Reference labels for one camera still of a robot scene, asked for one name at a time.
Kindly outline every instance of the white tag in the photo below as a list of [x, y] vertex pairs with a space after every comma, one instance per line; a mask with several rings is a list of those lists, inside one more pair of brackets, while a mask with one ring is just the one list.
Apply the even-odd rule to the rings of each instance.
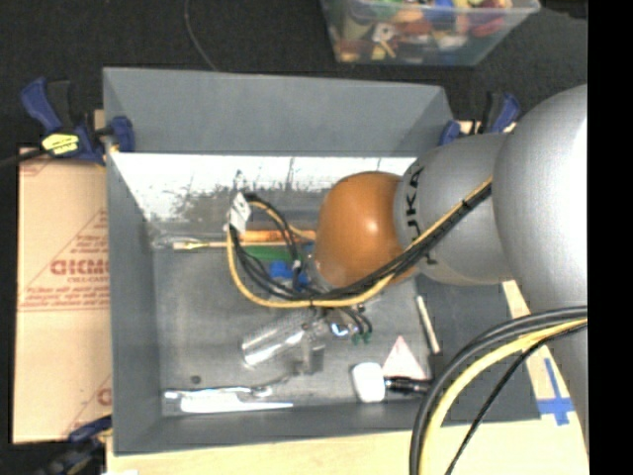
[[180, 410], [187, 414], [221, 414], [249, 410], [291, 408], [292, 403], [242, 402], [233, 392], [197, 391], [184, 396]]
[[244, 196], [240, 192], [235, 196], [230, 206], [228, 222], [231, 226], [235, 227], [240, 234], [244, 234], [250, 213], [250, 206], [248, 206], [248, 202], [246, 202], [246, 199], [244, 199]]

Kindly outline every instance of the yellow tape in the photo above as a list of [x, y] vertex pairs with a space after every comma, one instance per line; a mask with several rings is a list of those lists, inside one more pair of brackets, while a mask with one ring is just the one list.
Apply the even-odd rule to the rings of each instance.
[[51, 134], [42, 141], [42, 147], [53, 155], [67, 154], [79, 149], [79, 137], [75, 134]]

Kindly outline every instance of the white plug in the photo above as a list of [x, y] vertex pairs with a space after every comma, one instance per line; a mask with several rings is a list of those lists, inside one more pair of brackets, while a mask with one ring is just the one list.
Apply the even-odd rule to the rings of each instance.
[[380, 403], [385, 399], [385, 377], [378, 362], [356, 364], [352, 368], [352, 382], [356, 396], [363, 403]]

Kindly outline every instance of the plastic container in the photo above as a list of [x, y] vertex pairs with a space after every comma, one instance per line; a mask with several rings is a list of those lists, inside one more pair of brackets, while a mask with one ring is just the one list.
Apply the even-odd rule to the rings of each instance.
[[381, 0], [320, 0], [337, 61], [476, 65], [527, 16], [538, 0], [502, 7], [440, 7]]

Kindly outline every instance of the blue clamp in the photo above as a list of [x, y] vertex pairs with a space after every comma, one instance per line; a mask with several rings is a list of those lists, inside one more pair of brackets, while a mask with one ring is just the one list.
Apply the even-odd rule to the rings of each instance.
[[120, 151], [133, 151], [135, 134], [126, 117], [116, 117], [109, 126], [95, 130], [86, 119], [74, 123], [68, 108], [67, 81], [48, 85], [40, 77], [25, 87], [20, 98], [29, 115], [45, 128], [42, 147], [54, 158], [75, 158], [105, 165], [105, 147], [99, 137], [114, 136]]
[[479, 134], [500, 134], [508, 126], [516, 122], [521, 107], [514, 95], [510, 93], [489, 93], [488, 103]]
[[81, 443], [112, 427], [112, 416], [102, 417], [74, 430], [68, 435], [69, 443]]
[[459, 123], [457, 123], [456, 120], [449, 121], [442, 130], [442, 134], [439, 137], [439, 145], [444, 146], [446, 144], [452, 143], [461, 136], [461, 132], [461, 126], [459, 125]]

